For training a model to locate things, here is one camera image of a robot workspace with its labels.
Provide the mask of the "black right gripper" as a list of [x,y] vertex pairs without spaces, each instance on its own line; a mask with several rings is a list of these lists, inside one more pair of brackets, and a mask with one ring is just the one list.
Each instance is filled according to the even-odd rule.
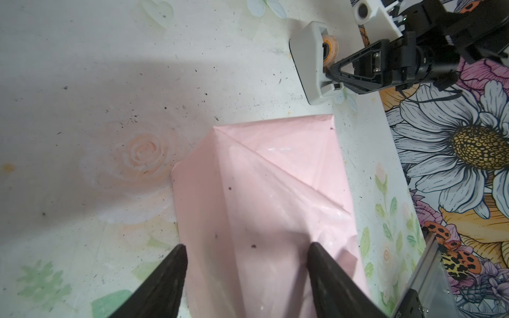
[[325,70],[326,77],[356,94],[430,83],[440,90],[458,81],[457,67],[474,42],[478,10],[454,13],[441,1],[421,1],[400,17],[399,1],[358,1],[354,16],[370,44]]

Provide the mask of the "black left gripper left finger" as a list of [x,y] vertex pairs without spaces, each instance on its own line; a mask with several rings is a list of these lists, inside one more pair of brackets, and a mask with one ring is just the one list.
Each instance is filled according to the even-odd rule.
[[110,315],[110,318],[177,317],[187,269],[186,246],[176,245],[133,295]]

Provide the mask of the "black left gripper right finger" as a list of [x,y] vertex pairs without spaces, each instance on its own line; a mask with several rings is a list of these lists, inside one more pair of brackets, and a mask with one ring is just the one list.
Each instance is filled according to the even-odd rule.
[[318,242],[309,247],[307,269],[318,318],[385,316]]

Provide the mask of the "purple wrapping paper sheet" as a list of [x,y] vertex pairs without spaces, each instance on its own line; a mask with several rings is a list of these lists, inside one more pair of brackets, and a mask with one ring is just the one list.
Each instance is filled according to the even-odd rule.
[[214,127],[171,177],[192,317],[315,317],[313,242],[368,294],[333,115]]

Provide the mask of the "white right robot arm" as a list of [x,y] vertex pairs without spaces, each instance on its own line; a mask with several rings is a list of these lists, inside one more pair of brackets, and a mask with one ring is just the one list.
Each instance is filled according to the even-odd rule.
[[325,68],[326,76],[358,94],[432,83],[445,90],[458,80],[460,60],[508,64],[508,2],[481,1],[453,13],[440,1],[421,1],[397,18],[384,5],[356,5],[370,44]]

